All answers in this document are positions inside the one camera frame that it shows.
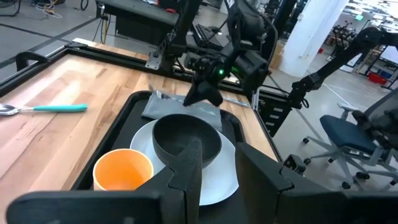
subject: office chair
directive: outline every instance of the office chair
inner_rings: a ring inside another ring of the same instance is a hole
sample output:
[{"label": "office chair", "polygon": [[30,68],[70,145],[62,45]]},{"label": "office chair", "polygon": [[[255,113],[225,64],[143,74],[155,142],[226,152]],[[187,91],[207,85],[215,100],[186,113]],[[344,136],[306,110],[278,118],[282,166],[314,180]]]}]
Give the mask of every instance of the office chair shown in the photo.
[{"label": "office chair", "polygon": [[[373,123],[372,121],[379,121],[380,118],[384,119],[388,111],[398,111],[398,89],[391,91],[388,95],[381,98],[364,113],[356,110],[356,108],[350,105],[338,103],[338,106],[344,109],[340,118],[330,115],[324,115],[320,118],[322,127],[328,135],[331,145],[310,136],[303,139],[305,144],[311,140],[319,146],[324,147],[328,152],[306,158],[304,163],[308,165],[311,163],[311,159],[322,157],[329,157],[329,163],[337,160],[346,176],[346,182],[342,183],[344,189],[349,189],[353,183],[353,177],[348,170],[347,163],[355,166],[361,171],[356,173],[356,177],[359,179],[367,180],[370,178],[369,174],[383,175],[392,177],[390,184],[395,185],[398,181],[398,173],[396,168],[390,166],[390,161],[393,156],[398,156],[395,151],[395,149],[398,148],[397,144],[394,144],[392,147],[382,147],[374,138],[369,137],[366,129],[368,127],[366,127],[366,125],[373,126],[371,124]],[[366,115],[370,123],[363,125],[346,121],[349,112],[359,112]],[[398,127],[398,116],[396,116],[396,118],[394,117],[393,120],[394,122],[390,125]],[[390,138],[390,140],[396,142],[398,138],[396,131],[394,131],[393,136],[394,139]],[[353,159],[357,159],[369,166],[381,165],[387,171],[366,170]]]}]

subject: concrete floor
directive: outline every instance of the concrete floor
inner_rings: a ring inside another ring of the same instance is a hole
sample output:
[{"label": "concrete floor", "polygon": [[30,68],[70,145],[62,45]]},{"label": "concrete floor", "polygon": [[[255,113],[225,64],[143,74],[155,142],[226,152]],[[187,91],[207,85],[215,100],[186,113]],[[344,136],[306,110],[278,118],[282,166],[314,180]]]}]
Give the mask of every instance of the concrete floor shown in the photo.
[{"label": "concrete floor", "polygon": [[[90,1],[86,11],[76,10],[80,7],[80,0],[67,0],[65,4],[56,6],[55,11],[63,16],[62,19],[46,19],[41,11],[30,7],[29,2],[23,1],[21,13],[16,17],[0,17],[0,82],[16,72],[13,56],[21,51],[34,51],[46,55],[61,47],[76,37],[93,40],[99,20],[95,19],[95,2]],[[0,9],[0,14],[10,13],[13,7]],[[195,22],[206,26],[218,26],[226,18],[226,15],[218,13],[209,7],[202,7],[200,15]],[[142,42],[115,37],[114,22],[111,23],[106,44],[119,48],[132,50],[141,54],[148,54],[154,50],[154,46]],[[327,55],[317,55],[308,68],[312,73],[327,63]],[[292,82],[299,80],[280,71],[275,71],[267,77],[264,84],[277,86],[290,91]],[[315,144],[301,144],[305,136],[313,136],[321,141],[328,142],[328,138],[322,129],[319,119],[324,114],[340,116],[342,110],[337,103],[347,103],[365,110],[370,105],[382,98],[389,91],[379,85],[369,82],[360,75],[353,75],[342,71],[336,71],[328,77],[323,86],[307,94],[306,99],[310,103],[308,109],[293,110],[285,120],[282,127],[274,137],[274,142],[285,159],[289,154],[297,154],[302,159],[312,154],[322,153],[324,150]],[[349,167],[352,174],[357,170]],[[305,175],[314,182],[328,187],[331,190],[341,189],[344,175],[336,162],[329,164],[327,159],[314,159],[307,167]],[[354,185],[351,190],[398,190],[398,185],[391,187],[390,179],[372,175],[366,182]]]}]

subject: blue chair seat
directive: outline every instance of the blue chair seat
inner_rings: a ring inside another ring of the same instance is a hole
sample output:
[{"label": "blue chair seat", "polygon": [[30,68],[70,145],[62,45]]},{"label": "blue chair seat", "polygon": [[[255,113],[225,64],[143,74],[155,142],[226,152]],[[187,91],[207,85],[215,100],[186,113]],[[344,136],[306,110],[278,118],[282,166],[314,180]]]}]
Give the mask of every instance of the blue chair seat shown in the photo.
[{"label": "blue chair seat", "polygon": [[320,121],[337,147],[348,146],[370,155],[374,152],[376,145],[357,125],[330,115],[322,116]]}]

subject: spoon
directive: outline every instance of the spoon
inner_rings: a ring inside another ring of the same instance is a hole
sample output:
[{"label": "spoon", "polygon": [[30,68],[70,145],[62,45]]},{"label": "spoon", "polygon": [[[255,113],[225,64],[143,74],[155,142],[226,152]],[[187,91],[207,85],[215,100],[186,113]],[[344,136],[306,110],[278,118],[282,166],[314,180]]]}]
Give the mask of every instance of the spoon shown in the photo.
[{"label": "spoon", "polygon": [[15,106],[0,103],[0,116],[10,116],[20,111],[81,112],[85,110],[87,110],[87,104],[16,108]]}]

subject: gray napkin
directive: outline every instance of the gray napkin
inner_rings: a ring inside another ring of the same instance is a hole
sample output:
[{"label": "gray napkin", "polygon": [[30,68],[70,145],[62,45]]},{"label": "gray napkin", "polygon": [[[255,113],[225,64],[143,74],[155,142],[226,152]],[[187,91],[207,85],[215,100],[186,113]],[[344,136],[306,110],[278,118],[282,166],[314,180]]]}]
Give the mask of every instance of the gray napkin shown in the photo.
[{"label": "gray napkin", "polygon": [[195,103],[191,106],[183,106],[182,102],[185,96],[173,95],[170,93],[167,95],[171,98],[161,99],[153,93],[149,98],[144,112],[142,112],[142,116],[159,119],[169,114],[187,114],[206,121],[218,131],[223,130],[219,108],[204,102]]}]

